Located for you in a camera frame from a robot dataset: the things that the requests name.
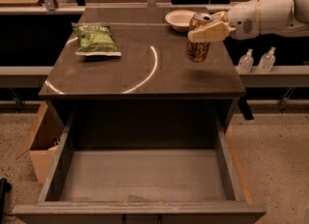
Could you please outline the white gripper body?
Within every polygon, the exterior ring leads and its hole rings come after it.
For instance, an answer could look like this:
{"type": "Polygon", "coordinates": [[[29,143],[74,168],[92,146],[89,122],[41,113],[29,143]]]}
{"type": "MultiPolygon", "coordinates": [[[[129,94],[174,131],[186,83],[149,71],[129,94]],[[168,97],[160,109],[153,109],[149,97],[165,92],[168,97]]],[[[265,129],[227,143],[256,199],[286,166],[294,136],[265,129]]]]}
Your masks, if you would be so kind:
{"type": "Polygon", "coordinates": [[[258,0],[238,3],[227,13],[226,19],[233,28],[230,37],[236,40],[253,39],[260,35],[260,3],[258,0]]]}

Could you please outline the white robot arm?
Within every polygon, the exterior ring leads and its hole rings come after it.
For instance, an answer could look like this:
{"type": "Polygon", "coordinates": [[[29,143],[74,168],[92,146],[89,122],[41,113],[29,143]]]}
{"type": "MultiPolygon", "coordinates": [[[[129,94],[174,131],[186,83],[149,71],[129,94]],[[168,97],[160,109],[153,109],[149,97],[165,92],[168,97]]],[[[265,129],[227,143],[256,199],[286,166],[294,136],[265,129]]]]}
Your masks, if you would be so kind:
{"type": "Polygon", "coordinates": [[[227,12],[211,16],[206,25],[191,30],[191,42],[221,42],[227,37],[253,39],[274,34],[282,37],[307,37],[309,0],[250,0],[234,5],[227,12]]]}

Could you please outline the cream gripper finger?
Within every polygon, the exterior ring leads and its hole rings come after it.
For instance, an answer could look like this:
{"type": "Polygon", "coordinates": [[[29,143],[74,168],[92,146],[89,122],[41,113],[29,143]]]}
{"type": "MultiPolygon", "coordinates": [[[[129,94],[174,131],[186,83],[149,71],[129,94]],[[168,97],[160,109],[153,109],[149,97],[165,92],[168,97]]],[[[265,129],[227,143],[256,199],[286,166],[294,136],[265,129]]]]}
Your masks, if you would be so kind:
{"type": "Polygon", "coordinates": [[[228,22],[217,21],[190,31],[187,37],[191,42],[222,42],[234,31],[228,22]]]}
{"type": "Polygon", "coordinates": [[[224,21],[224,22],[227,21],[226,13],[224,11],[217,12],[215,14],[212,14],[211,16],[212,16],[212,19],[216,21],[224,21]]]}

